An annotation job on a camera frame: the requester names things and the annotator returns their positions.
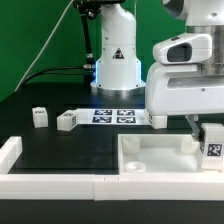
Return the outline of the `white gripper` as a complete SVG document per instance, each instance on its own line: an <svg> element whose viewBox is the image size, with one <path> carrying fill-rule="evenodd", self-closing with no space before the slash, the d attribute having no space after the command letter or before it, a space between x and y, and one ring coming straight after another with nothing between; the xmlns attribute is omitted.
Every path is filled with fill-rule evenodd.
<svg viewBox="0 0 224 224"><path fill-rule="evenodd" d="M186 115L192 138L199 141L197 115L224 112L224 76L201 75L197 65L156 62L147 75L145 107L153 116Z"/></svg>

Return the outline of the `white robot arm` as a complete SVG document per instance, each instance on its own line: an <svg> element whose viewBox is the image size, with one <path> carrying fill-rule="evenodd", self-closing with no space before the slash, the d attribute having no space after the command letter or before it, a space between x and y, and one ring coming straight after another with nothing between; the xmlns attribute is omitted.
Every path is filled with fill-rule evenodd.
<svg viewBox="0 0 224 224"><path fill-rule="evenodd" d="M94 91L125 96L145 89L145 109L155 129L185 115L193 129L201 114L224 113L224 0L162 0L185 32L153 47L155 63L141 79L136 57L136 21L118 4L102 7L102 53Z"/></svg>

